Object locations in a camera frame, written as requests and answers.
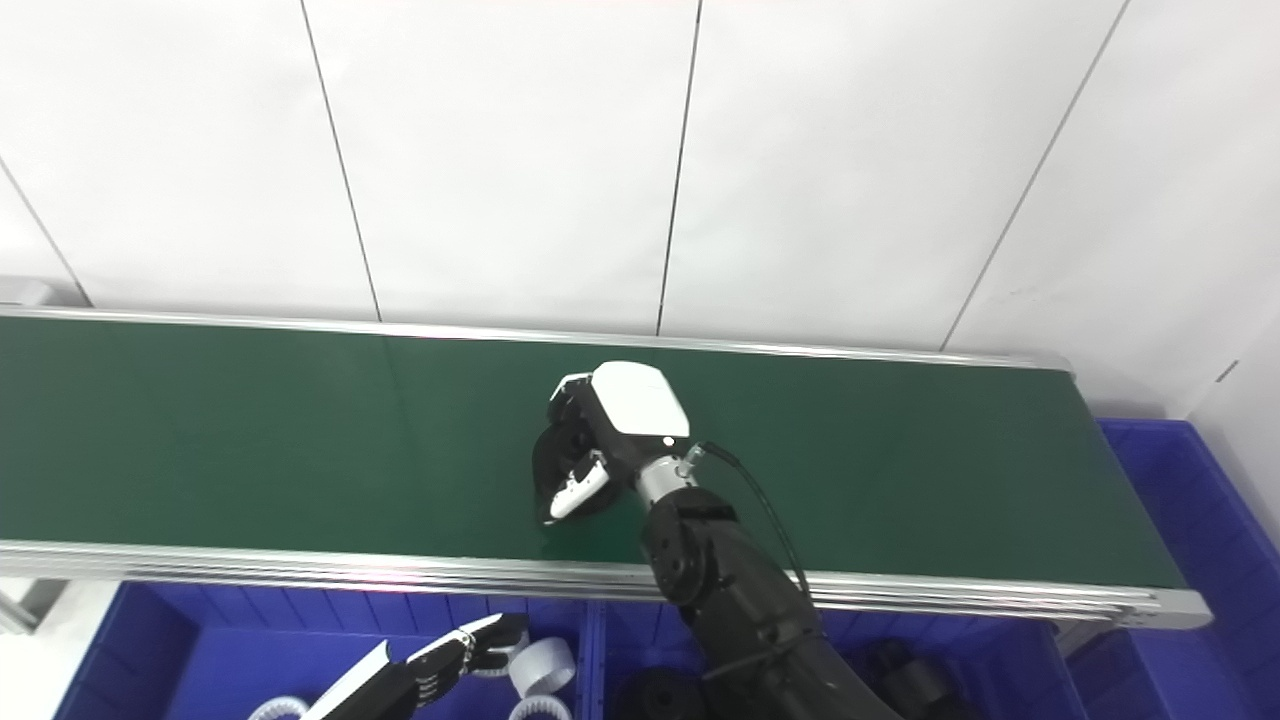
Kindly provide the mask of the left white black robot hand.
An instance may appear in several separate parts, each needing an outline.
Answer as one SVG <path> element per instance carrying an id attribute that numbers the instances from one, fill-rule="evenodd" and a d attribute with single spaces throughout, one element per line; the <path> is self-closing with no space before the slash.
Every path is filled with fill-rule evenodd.
<path id="1" fill-rule="evenodd" d="M 529 643 L 529 615 L 498 612 L 447 632 L 407 659 L 376 644 L 305 714 L 303 719 L 411 719 L 448 694 L 463 676 L 495 675 Z"/>

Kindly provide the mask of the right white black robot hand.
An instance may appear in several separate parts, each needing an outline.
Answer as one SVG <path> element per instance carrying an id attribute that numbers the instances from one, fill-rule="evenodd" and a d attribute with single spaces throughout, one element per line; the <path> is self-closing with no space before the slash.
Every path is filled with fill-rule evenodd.
<path id="1" fill-rule="evenodd" d="M 539 521 L 608 509 L 632 491 L 644 509 L 692 487 L 690 423 L 655 366 L 607 361 L 564 377 L 532 451 Z"/>

